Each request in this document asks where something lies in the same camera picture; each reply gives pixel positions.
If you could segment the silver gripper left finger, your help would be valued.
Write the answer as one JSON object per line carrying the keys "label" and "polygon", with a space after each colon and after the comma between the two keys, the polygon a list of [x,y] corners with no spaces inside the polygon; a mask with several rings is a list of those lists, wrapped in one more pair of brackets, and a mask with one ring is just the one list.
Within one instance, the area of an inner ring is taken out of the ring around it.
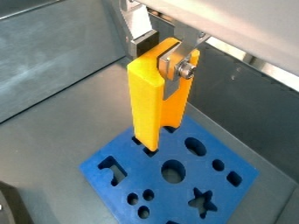
{"label": "silver gripper left finger", "polygon": [[118,0],[124,22],[128,55],[134,59],[158,44],[158,32],[153,29],[146,7],[136,0]]}

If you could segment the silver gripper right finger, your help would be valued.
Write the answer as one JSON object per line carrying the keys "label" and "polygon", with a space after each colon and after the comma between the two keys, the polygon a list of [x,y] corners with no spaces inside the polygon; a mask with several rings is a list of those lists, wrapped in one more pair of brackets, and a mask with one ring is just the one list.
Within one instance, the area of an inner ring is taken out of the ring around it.
{"label": "silver gripper right finger", "polygon": [[192,51],[210,37],[182,22],[173,22],[174,44],[157,56],[157,69],[164,79],[162,98],[166,100],[180,86],[180,79],[189,80],[196,65]]}

